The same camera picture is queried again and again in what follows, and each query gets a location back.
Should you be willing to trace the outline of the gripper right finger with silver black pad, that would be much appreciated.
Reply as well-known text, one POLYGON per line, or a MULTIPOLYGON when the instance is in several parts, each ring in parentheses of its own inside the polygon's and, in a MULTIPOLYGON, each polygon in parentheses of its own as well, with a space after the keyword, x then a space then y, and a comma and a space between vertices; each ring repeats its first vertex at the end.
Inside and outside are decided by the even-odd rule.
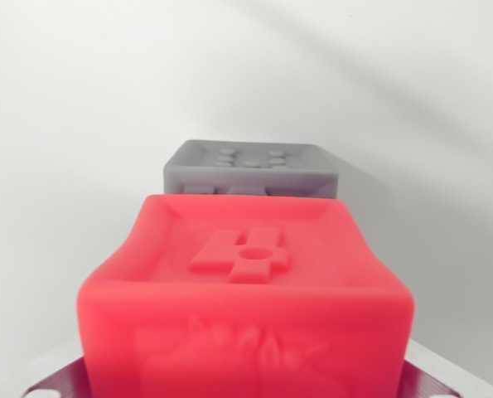
POLYGON ((399 382, 399 397, 493 398, 493 385, 410 340, 399 382))

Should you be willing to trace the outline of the gripper left finger with silver black pad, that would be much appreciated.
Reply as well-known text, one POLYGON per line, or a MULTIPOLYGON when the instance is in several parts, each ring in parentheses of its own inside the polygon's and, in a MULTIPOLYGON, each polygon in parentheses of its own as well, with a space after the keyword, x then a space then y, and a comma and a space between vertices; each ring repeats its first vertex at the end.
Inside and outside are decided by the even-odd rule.
POLYGON ((89 379, 77 338, 26 366, 22 397, 89 397, 89 379))

